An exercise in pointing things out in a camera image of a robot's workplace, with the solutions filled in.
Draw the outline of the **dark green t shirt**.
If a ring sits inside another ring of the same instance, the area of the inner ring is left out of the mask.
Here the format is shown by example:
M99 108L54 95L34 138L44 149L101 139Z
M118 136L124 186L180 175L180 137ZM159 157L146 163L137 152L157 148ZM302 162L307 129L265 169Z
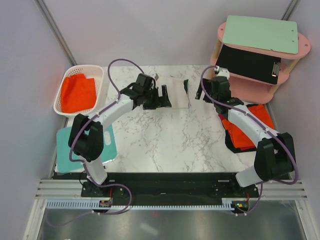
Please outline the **dark green t shirt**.
M183 86L184 86L185 93L188 95L188 91L189 91L189 80L188 79L183 81Z

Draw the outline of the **black t shirt pile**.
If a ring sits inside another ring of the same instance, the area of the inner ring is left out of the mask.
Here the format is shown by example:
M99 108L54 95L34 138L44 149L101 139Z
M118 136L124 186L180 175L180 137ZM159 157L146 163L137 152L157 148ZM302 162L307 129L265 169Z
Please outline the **black t shirt pile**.
M255 152L257 150L256 147L240 147L236 148L231 140L230 134L227 130L225 130L225 139L224 143L226 147L233 153L238 154L238 153L248 153L248 152Z

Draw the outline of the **orange t shirt pile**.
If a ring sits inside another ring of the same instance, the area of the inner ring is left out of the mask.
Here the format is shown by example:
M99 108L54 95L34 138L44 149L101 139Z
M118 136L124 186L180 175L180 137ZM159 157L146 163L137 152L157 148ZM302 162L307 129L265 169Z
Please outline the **orange t shirt pile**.
M263 104L248 104L247 107L252 114L260 119L264 124L275 129L274 123ZM221 114L219 114L218 117L220 118L224 129L228 131L231 141L236 148L255 147L254 143L236 125L229 122Z

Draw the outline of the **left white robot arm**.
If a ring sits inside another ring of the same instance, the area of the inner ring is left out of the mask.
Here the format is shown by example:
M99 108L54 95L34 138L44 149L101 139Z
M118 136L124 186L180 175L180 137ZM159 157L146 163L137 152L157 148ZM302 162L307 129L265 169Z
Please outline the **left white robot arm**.
M140 73L135 82L118 93L117 99L102 107L92 116L78 114L73 120L68 146L69 160L82 163L91 182L92 191L99 197L106 196L110 185L102 161L99 159L104 149L104 132L118 118L142 106L144 110L170 108L167 86L161 86L162 95L156 87L156 80Z

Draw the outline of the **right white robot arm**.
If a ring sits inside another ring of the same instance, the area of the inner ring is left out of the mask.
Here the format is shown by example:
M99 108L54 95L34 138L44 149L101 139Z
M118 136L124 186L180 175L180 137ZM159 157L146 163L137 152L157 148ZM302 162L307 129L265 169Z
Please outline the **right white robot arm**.
M247 186L278 181L279 177L294 172L294 185L299 178L293 137L285 132L270 128L252 114L238 98L231 96L230 73L226 68L209 66L215 76L212 79L201 78L196 99L203 97L212 103L218 114L237 126L256 147L254 163L251 167L238 172L236 180L229 184L229 191L235 197L242 196Z

